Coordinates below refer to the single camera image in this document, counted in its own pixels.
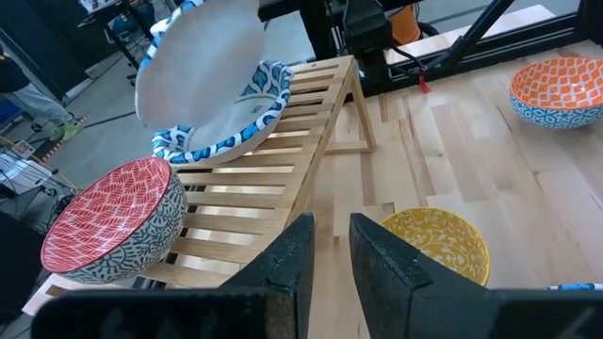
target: sneaker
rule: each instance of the sneaker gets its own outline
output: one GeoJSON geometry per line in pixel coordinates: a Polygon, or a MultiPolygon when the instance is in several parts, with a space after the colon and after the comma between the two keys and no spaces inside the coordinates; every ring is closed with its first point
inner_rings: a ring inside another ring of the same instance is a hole
{"type": "Polygon", "coordinates": [[[80,121],[75,121],[73,123],[67,123],[65,127],[65,133],[63,135],[63,140],[69,141],[76,134],[80,133],[84,129],[84,125],[80,121]]]}
{"type": "Polygon", "coordinates": [[[65,135],[65,124],[55,127],[53,133],[50,135],[50,141],[57,141],[65,135]]]}

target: orange object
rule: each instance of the orange object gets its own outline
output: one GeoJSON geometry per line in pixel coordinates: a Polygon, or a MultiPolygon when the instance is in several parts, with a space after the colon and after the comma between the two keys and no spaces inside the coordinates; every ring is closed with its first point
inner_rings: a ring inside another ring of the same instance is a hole
{"type": "Polygon", "coordinates": [[[511,83],[517,100],[545,109],[603,105],[603,60],[555,58],[529,65],[511,83]]]}
{"type": "Polygon", "coordinates": [[[415,7],[407,6],[400,12],[394,14],[392,20],[392,35],[400,45],[417,41],[421,37],[415,17],[415,7]]]}

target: yellow patterned bowl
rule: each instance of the yellow patterned bowl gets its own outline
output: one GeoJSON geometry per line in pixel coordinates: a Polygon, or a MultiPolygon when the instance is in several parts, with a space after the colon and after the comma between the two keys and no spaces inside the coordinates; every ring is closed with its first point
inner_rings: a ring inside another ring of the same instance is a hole
{"type": "Polygon", "coordinates": [[[488,247],[467,220],[437,208],[411,208],[385,219],[382,225],[465,278],[482,286],[488,282],[488,247]]]}

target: wooden slat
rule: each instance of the wooden slat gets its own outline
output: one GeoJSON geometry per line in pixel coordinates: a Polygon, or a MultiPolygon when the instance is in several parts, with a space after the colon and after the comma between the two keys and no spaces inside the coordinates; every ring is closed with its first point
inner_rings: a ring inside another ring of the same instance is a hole
{"type": "Polygon", "coordinates": [[[296,137],[271,137],[267,138],[256,150],[281,150],[286,148],[301,147],[312,143],[318,143],[320,136],[296,136],[296,137]]]}
{"type": "Polygon", "coordinates": [[[302,121],[281,121],[274,129],[274,133],[308,131],[314,127],[327,124],[328,119],[308,119],[302,121]]]}
{"type": "Polygon", "coordinates": [[[331,111],[333,106],[334,104],[321,104],[286,107],[283,111],[283,116],[281,117],[281,120],[294,117],[306,117],[310,115],[316,115],[318,112],[331,111]]]}
{"type": "Polygon", "coordinates": [[[293,201],[278,194],[187,192],[189,205],[242,208],[287,208],[293,201]]]}
{"type": "Polygon", "coordinates": [[[367,142],[362,141],[347,141],[337,142],[329,145],[327,154],[348,154],[348,153],[368,153],[372,152],[368,148],[367,142]]]}
{"type": "Polygon", "coordinates": [[[350,66],[342,70],[343,74],[339,74],[344,81],[339,85],[333,85],[329,88],[328,98],[326,99],[329,103],[334,104],[333,111],[330,112],[320,112],[318,113],[318,119],[328,119],[327,126],[321,128],[322,139],[318,146],[313,150],[315,153],[315,157],[313,161],[308,164],[308,167],[305,169],[305,177],[302,180],[297,181],[295,184],[287,186],[285,189],[285,194],[292,194],[292,191],[295,191],[295,201],[287,219],[287,223],[289,224],[293,221],[293,218],[296,217],[303,205],[305,204],[308,194],[311,190],[311,185],[314,182],[314,177],[318,170],[318,166],[320,165],[320,161],[325,154],[327,146],[329,145],[329,140],[331,139],[331,135],[334,130],[335,123],[337,122],[337,118],[339,117],[339,113],[341,111],[341,107],[344,104],[345,97],[347,94],[347,89],[350,88],[351,75],[354,72],[357,72],[358,68],[353,62],[350,60],[350,66]]]}
{"type": "Polygon", "coordinates": [[[291,95],[289,99],[290,105],[308,105],[308,104],[321,104],[325,98],[326,91],[320,91],[316,93],[306,93],[291,95]]]}
{"type": "Polygon", "coordinates": [[[204,169],[228,169],[228,168],[253,168],[253,167],[281,167],[293,166],[311,158],[311,154],[287,153],[287,154],[260,154],[245,155],[233,161],[223,164],[172,164],[177,170],[204,170],[204,169]]]}
{"type": "Polygon", "coordinates": [[[48,290],[46,290],[46,294],[51,297],[58,297],[64,294],[65,292],[68,292],[68,290],[54,285],[51,285],[50,287],[48,287],[48,290]]]}
{"type": "Polygon", "coordinates": [[[184,185],[285,186],[290,173],[181,173],[184,185]]]}
{"type": "Polygon", "coordinates": [[[238,234],[276,234],[283,229],[283,221],[264,218],[242,218],[188,213],[185,228],[238,234]]]}
{"type": "Polygon", "coordinates": [[[300,84],[309,81],[319,81],[319,80],[329,80],[334,79],[334,74],[337,69],[318,71],[318,72],[309,72],[303,73],[300,75],[295,75],[293,80],[291,80],[291,84],[300,84]]]}
{"type": "Polygon", "coordinates": [[[367,152],[373,152],[375,150],[375,134],[373,133],[373,127],[368,115],[367,101],[365,100],[365,94],[362,91],[360,76],[358,75],[358,72],[354,72],[351,76],[350,89],[354,98],[356,112],[358,113],[358,121],[360,122],[362,133],[367,142],[367,152]]]}
{"type": "Polygon", "coordinates": [[[340,79],[318,80],[291,85],[291,95],[297,95],[308,91],[326,90],[330,85],[341,82],[340,79]]]}
{"type": "Polygon", "coordinates": [[[230,278],[229,275],[205,270],[157,263],[140,273],[141,277],[163,283],[173,283],[185,287],[217,287],[230,278]]]}
{"type": "Polygon", "coordinates": [[[295,73],[295,76],[299,76],[300,74],[303,74],[303,73],[322,71],[322,70],[325,70],[326,68],[330,68],[330,67],[333,67],[333,68],[348,67],[350,62],[351,62],[351,57],[348,56],[348,57],[332,58],[332,59],[328,59],[328,60],[321,60],[321,61],[301,64],[301,65],[295,65],[295,66],[291,67],[291,69],[295,73]]]}
{"type": "Polygon", "coordinates": [[[235,245],[184,237],[176,239],[171,251],[178,254],[222,260],[237,264],[248,264],[260,253],[260,250],[249,245],[235,245]]]}

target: orange patterned bowl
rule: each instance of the orange patterned bowl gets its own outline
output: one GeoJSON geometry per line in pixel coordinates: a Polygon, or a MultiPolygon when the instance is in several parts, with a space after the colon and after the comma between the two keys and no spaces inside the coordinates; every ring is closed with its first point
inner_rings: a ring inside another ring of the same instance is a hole
{"type": "Polygon", "coordinates": [[[603,115],[603,60],[556,58],[529,65],[511,82],[519,116],[548,128],[576,128],[603,115]]]}

